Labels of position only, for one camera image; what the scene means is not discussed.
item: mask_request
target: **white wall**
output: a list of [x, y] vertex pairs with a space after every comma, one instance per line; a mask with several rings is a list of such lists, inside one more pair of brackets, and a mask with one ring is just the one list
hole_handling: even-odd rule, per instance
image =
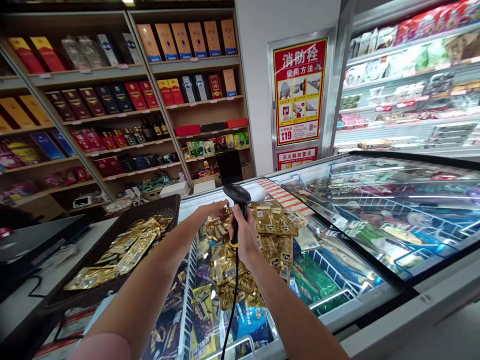
[[340, 0], [235, 0], [256, 175], [274, 171], [267, 43], [335, 27]]

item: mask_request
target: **black cable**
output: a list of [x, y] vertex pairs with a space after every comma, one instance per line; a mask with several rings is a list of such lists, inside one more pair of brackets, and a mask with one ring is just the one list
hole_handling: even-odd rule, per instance
[[230, 320], [228, 321], [228, 328], [226, 329], [225, 341], [223, 342], [223, 350], [221, 351], [221, 360], [224, 360], [225, 349], [227, 348], [227, 341], [229, 340], [230, 328], [232, 327], [232, 320], [235, 314], [235, 305], [237, 303], [237, 292], [239, 290], [239, 250], [235, 249], [235, 292], [233, 293], [233, 306], [231, 308]]

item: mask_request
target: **refrigerated display case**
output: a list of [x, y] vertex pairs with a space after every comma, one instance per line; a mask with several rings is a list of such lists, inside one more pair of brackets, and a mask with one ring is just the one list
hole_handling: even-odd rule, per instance
[[[253, 202], [277, 200], [308, 219], [294, 237], [289, 285], [342, 340], [416, 301], [415, 286], [478, 249], [480, 172], [475, 163], [456, 160], [453, 166], [451, 161], [357, 151], [240, 184]], [[228, 197], [221, 188], [189, 196], [180, 204], [179, 221], [198, 206], [223, 199]], [[203, 326], [195, 320], [193, 291], [211, 283], [205, 276], [212, 256], [206, 236], [200, 230], [189, 254], [181, 343], [190, 357], [198, 351], [191, 336]], [[285, 271], [280, 275], [285, 278]], [[215, 286], [211, 289], [215, 304]], [[258, 314], [261, 324], [246, 326], [245, 313]], [[210, 329], [203, 328], [212, 331], [215, 343], [205, 359], [222, 352], [229, 317], [230, 310], [218, 310]], [[240, 303], [234, 318], [226, 356], [286, 356], [267, 308]]]
[[392, 1], [375, 16], [355, 15], [334, 154], [385, 149], [480, 160], [480, 22], [470, 9], [477, 6]]

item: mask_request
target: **barcode scanner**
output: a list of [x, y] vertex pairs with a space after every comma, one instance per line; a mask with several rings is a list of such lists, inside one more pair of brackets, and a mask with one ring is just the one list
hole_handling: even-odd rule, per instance
[[[233, 200], [234, 204], [238, 204], [240, 207], [241, 213], [243, 214], [243, 217], [245, 220], [247, 220], [247, 212], [249, 211], [247, 204], [252, 200], [250, 193], [245, 190], [243, 187], [240, 185], [236, 184], [227, 184], [223, 186], [223, 192], [225, 195], [227, 195], [229, 198]], [[239, 240], [238, 240], [238, 235], [239, 235], [239, 223], [237, 222], [237, 219], [235, 216], [232, 219], [232, 227], [233, 227], [233, 237], [230, 240], [230, 246], [233, 248], [238, 248], [239, 247]]]

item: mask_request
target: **hand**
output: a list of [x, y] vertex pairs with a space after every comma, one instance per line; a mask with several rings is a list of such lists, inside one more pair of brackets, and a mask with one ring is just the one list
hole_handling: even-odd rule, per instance
[[222, 209], [225, 208], [225, 205], [227, 207], [229, 206], [229, 201], [227, 199], [199, 206], [198, 211], [205, 217], [218, 218], [222, 215]]
[[235, 204], [228, 229], [230, 239], [234, 237], [234, 228], [232, 226], [233, 217], [235, 217], [238, 222], [238, 257], [247, 268], [250, 268], [251, 264], [257, 261], [258, 258], [263, 259], [262, 253], [257, 245], [257, 221], [250, 209], [247, 210], [247, 221], [245, 221], [240, 207]]

